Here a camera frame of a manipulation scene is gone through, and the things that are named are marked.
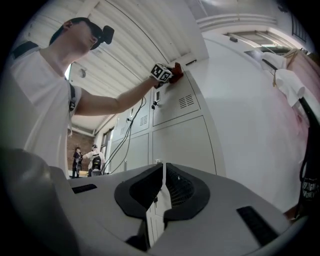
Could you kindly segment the off-white hanging jacket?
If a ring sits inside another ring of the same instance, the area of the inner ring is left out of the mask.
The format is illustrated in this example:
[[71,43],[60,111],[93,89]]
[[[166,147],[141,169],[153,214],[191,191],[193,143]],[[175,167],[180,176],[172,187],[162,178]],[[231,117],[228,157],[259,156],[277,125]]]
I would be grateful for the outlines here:
[[271,52],[264,52],[259,63],[263,70],[272,73],[276,70],[287,68],[287,59]]

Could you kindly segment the white hanging shirt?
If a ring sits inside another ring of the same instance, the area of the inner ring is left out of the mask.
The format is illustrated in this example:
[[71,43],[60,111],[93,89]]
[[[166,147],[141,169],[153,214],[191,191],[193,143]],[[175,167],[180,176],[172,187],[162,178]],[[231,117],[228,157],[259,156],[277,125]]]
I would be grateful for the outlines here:
[[275,85],[285,95],[290,107],[293,107],[299,99],[304,97],[305,86],[291,70],[276,70]]

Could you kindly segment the person's white t-shirt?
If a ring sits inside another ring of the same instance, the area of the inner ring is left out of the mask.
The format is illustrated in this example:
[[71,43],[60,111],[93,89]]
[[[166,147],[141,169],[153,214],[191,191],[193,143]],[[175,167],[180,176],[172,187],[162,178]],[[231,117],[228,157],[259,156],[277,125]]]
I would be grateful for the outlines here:
[[40,54],[40,47],[25,41],[9,57],[9,73],[35,111],[23,149],[60,168],[69,178],[67,138],[73,134],[72,117],[82,90],[59,76]]

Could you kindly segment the black printed tote bag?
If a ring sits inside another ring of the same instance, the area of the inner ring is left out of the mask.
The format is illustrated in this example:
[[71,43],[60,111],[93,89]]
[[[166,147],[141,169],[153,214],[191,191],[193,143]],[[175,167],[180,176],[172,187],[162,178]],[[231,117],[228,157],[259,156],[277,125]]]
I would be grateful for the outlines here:
[[309,213],[320,208],[320,123],[305,98],[299,102],[309,121],[307,144],[300,168],[298,206]]

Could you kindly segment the pink hanging garment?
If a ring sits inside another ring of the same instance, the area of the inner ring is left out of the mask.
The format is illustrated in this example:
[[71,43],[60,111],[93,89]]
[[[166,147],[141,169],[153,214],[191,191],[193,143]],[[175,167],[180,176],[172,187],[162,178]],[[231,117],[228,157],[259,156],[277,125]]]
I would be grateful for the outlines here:
[[[307,101],[318,122],[320,123],[320,65],[313,60],[313,56],[314,55],[312,53],[306,55],[299,49],[293,49],[286,53],[283,57],[286,58],[285,70],[293,71],[305,86],[303,98]],[[273,86],[276,87],[275,74]],[[306,144],[309,120],[301,103],[298,101],[293,107],[290,107],[288,104],[288,109],[290,109],[292,112],[293,126],[297,130],[299,140]]]

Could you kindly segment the black metal railing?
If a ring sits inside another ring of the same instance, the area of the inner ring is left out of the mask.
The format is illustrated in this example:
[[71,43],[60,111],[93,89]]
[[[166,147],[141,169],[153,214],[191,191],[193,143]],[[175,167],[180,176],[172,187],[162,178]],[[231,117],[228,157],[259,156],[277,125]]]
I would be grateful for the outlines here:
[[291,13],[291,35],[297,37],[304,43],[307,42],[307,32],[299,20]]

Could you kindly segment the brown cleaning cloth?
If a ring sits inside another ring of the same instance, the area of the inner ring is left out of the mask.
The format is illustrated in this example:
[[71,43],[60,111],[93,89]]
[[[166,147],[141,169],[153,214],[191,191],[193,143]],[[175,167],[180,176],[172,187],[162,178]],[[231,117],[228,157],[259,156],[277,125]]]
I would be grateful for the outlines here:
[[169,78],[169,83],[174,84],[176,83],[179,79],[181,79],[184,76],[183,70],[181,65],[176,62],[174,64],[174,67],[167,67],[167,69],[171,72],[172,76]]

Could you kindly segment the grey metal locker unit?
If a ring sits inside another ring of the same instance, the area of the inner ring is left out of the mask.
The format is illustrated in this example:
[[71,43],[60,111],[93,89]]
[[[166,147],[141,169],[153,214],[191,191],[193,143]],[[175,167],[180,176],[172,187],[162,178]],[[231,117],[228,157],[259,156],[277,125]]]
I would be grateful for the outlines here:
[[133,246],[151,249],[165,231],[164,215],[172,208],[167,188],[167,164],[190,167],[213,175],[225,175],[225,164],[217,129],[188,66],[187,72],[199,104],[199,110],[153,126],[153,89],[146,103],[120,115],[111,150],[114,157],[108,175],[150,165],[163,165],[162,173],[150,173],[118,185],[114,198],[126,215],[146,222],[148,239],[138,238]]

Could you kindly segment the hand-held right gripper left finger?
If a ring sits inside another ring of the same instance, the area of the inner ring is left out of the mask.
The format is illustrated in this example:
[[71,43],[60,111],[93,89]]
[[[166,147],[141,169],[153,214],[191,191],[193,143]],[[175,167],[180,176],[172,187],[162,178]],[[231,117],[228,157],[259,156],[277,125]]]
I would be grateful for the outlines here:
[[146,221],[128,216],[115,200],[118,185],[132,178],[162,173],[163,165],[148,165],[115,174],[66,179],[63,171],[51,168],[56,198],[52,205],[57,223],[51,229],[52,248],[60,256],[164,256],[157,243],[146,251],[133,246],[147,240]]

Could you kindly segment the grey metal locker door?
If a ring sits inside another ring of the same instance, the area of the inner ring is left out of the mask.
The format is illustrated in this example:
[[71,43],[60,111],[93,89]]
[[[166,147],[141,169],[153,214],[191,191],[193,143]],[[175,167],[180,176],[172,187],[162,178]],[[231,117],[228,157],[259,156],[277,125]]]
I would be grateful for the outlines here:
[[160,91],[159,107],[152,109],[153,126],[163,124],[178,117],[198,111],[199,103],[192,87],[190,75],[185,72],[176,83],[166,83],[154,91],[153,102],[156,100],[156,92]]

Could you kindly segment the person's left forearm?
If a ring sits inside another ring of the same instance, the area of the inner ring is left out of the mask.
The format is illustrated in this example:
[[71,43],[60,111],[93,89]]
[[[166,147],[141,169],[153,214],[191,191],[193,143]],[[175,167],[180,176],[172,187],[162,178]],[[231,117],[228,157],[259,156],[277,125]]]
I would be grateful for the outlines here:
[[93,95],[82,89],[75,114],[89,117],[120,114],[137,104],[156,85],[158,81],[154,77],[149,77],[116,98]]

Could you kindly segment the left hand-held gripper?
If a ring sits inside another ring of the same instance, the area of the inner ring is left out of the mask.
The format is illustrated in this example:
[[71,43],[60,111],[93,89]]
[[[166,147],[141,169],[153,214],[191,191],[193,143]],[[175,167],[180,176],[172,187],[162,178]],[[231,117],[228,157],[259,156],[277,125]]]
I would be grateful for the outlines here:
[[157,80],[157,85],[154,86],[155,89],[162,87],[173,76],[171,69],[161,63],[155,63],[150,74]]

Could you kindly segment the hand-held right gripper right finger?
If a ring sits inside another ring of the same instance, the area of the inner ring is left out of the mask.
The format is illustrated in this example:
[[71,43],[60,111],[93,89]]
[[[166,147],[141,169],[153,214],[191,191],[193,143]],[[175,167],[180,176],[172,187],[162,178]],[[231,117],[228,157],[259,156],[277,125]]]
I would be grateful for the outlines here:
[[290,223],[244,185],[191,167],[166,165],[172,208],[153,256],[279,256]]

